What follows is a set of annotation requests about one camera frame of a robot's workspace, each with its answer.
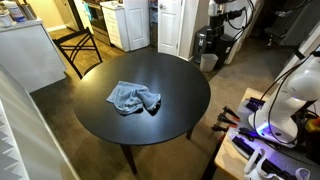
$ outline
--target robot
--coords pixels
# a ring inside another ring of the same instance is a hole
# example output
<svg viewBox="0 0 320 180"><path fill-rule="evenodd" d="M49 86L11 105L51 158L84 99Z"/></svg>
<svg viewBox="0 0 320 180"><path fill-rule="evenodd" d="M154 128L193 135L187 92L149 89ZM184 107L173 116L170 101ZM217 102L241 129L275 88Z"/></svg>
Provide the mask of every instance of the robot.
<svg viewBox="0 0 320 180"><path fill-rule="evenodd" d="M320 56L319 53L314 53L288 74L262 109L249 116L250 125L267 140L289 148L295 147L298 128L291 116L307 101L316 101L320 98L319 77Z"/></svg>

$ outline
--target oven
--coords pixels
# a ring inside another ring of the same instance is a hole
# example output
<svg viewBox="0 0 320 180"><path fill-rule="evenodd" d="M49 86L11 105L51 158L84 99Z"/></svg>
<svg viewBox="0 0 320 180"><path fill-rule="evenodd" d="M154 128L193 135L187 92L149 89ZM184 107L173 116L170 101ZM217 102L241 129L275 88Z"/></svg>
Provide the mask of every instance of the oven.
<svg viewBox="0 0 320 180"><path fill-rule="evenodd" d="M96 39L107 44L110 44L110 38L107 30L106 23L104 21L102 7L99 0L84 0L88 4L89 19L92 26L93 34Z"/></svg>

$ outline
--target round black table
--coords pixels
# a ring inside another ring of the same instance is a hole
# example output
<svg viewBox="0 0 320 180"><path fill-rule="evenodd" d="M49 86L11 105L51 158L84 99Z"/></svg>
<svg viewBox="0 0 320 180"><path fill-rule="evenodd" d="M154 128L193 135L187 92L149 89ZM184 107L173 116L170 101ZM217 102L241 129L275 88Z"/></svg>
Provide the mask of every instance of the round black table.
<svg viewBox="0 0 320 180"><path fill-rule="evenodd" d="M161 94L160 108L119 114L106 101L119 81L145 85L151 93ZM209 84L194 65L175 56L145 52L127 54L92 69L76 90L74 111L92 134L120 144L137 173L130 146L161 143L185 132L189 139L209 101Z"/></svg>

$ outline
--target crumpled cloth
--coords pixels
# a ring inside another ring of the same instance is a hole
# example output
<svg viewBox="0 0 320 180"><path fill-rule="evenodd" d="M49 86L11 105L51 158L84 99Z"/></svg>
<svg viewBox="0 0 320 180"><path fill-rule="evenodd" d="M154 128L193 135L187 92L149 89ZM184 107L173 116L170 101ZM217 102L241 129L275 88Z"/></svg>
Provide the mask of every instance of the crumpled cloth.
<svg viewBox="0 0 320 180"><path fill-rule="evenodd" d="M107 98L120 114L131 114L145 105L148 111L156 108L161 99L160 94L153 94L146 86L119 81Z"/></svg>

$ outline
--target baseboard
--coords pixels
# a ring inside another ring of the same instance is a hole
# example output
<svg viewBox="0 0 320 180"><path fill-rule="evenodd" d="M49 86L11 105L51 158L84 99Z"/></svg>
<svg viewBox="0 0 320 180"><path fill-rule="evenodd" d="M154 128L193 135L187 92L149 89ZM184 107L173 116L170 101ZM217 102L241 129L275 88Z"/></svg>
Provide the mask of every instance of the baseboard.
<svg viewBox="0 0 320 180"><path fill-rule="evenodd" d="M54 27L51 27L51 28L46 28L46 30L48 32L51 32L51 31L56 31L56 30L60 30L60 29L65 29L67 28L66 25L61 25L61 26L54 26Z"/></svg>

